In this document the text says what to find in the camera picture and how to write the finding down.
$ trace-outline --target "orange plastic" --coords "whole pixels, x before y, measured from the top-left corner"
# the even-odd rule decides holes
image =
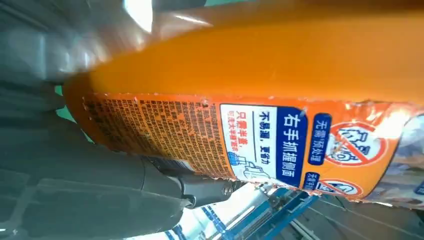
[[[424,105],[424,10],[277,6],[76,76],[63,91],[70,112],[91,132],[82,97],[92,92]]]

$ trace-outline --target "metal bar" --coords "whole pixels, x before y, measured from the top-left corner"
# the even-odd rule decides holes
[[[274,229],[268,232],[264,236],[264,240],[273,240],[280,232],[295,218],[297,218],[304,210],[309,208],[311,204],[313,204],[319,197],[318,196],[309,196],[307,200],[305,200],[301,207],[299,207],[295,212],[285,217],[279,224],[277,224]]]
[[[288,192],[289,192],[288,189],[279,188],[272,194],[272,196],[281,197]],[[243,229],[247,229],[249,227],[252,227],[252,225],[256,225],[255,223],[257,222],[258,219],[261,219],[267,213],[269,214],[270,209],[271,209],[270,203],[268,201],[264,201],[228,231],[231,232],[233,236],[236,236],[242,233]]]
[[[324,218],[326,218],[327,220],[329,220],[329,221],[331,221],[331,222],[333,222],[333,223],[335,223],[335,224],[339,225],[340,227],[342,227],[342,228],[344,228],[344,229],[346,229],[346,230],[348,230],[348,231],[350,231],[350,232],[352,232],[352,233],[354,233],[354,234],[356,234],[356,235],[360,236],[361,238],[366,239],[366,240],[371,240],[370,238],[368,238],[368,237],[366,237],[366,236],[362,235],[360,232],[358,232],[358,231],[356,231],[356,230],[353,230],[353,229],[351,229],[350,227],[348,227],[348,226],[346,226],[346,225],[343,225],[343,224],[341,224],[340,222],[338,222],[338,221],[336,221],[336,220],[332,219],[331,217],[329,217],[329,216],[326,216],[326,215],[322,214],[320,211],[315,210],[315,209],[313,209],[312,207],[308,207],[308,208],[309,208],[310,210],[314,211],[315,213],[317,213],[317,214],[319,214],[319,215],[323,216],[323,217],[324,217]]]
[[[413,236],[413,237],[416,237],[416,238],[419,238],[419,239],[423,239],[423,240],[424,240],[424,237],[423,237],[423,236],[421,236],[421,235],[414,234],[414,233],[412,233],[412,232],[409,232],[409,231],[403,230],[402,228],[399,228],[399,227],[397,227],[397,226],[390,225],[390,224],[385,223],[385,222],[383,222],[383,221],[380,221],[380,220],[374,219],[374,218],[372,218],[372,217],[369,217],[369,216],[366,216],[366,215],[363,215],[363,214],[357,213],[357,212],[352,211],[352,210],[349,210],[349,209],[347,209],[347,208],[343,208],[343,207],[341,207],[341,206],[338,206],[338,205],[332,204],[332,203],[330,203],[330,202],[327,202],[327,201],[324,201],[324,200],[320,200],[320,201],[321,201],[321,202],[323,202],[323,203],[329,204],[329,205],[331,205],[331,206],[334,206],[334,207],[336,207],[336,208],[343,209],[344,211],[347,211],[347,212],[349,212],[349,213],[352,213],[352,214],[354,214],[354,215],[356,215],[356,216],[363,217],[363,218],[365,218],[365,219],[368,219],[368,220],[370,220],[370,221],[373,221],[373,222],[378,223],[378,224],[381,224],[381,225],[385,225],[385,226],[387,226],[387,227],[389,227],[389,228],[392,228],[392,229],[397,230],[397,231],[399,231],[399,232],[402,232],[402,233],[404,233],[404,234],[407,234],[407,235],[410,235],[410,236]]]
[[[299,220],[294,219],[290,222],[290,225],[300,232],[306,239],[309,240],[320,240],[320,238],[314,234],[314,231],[309,230]]]

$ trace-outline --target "red prohibition sign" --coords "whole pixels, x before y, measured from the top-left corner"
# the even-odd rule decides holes
[[[319,189],[320,186],[324,186],[332,191]],[[348,196],[359,196],[364,192],[362,188],[352,182],[340,179],[320,179],[316,190],[333,195],[344,195]]]
[[[326,155],[325,159],[327,159],[328,161],[334,164],[343,165],[343,166],[363,166],[363,165],[375,163],[386,153],[387,146],[388,146],[387,139],[382,137],[375,137],[374,141],[378,143],[378,145],[375,145],[374,143],[374,146],[373,146],[373,151],[375,152],[375,154],[373,156],[366,156],[352,142],[350,142],[348,138],[341,135],[340,133],[341,129],[349,129],[353,131],[365,130],[365,132],[367,133],[373,133],[376,130],[374,126],[368,125],[363,122],[342,122],[342,123],[333,125],[331,127],[330,134],[334,137],[334,141],[340,142],[345,148],[347,148],[353,155],[357,157],[359,162],[337,160],[329,155]]]

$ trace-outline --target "orange package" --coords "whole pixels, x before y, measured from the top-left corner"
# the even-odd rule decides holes
[[[63,93],[82,129],[115,151],[420,208],[412,162],[423,167],[424,153],[410,149],[424,134],[406,137],[405,125],[423,111],[423,26],[416,7],[278,2],[118,57]],[[402,189],[381,187],[389,166],[421,176],[405,183],[406,200],[384,197]]]

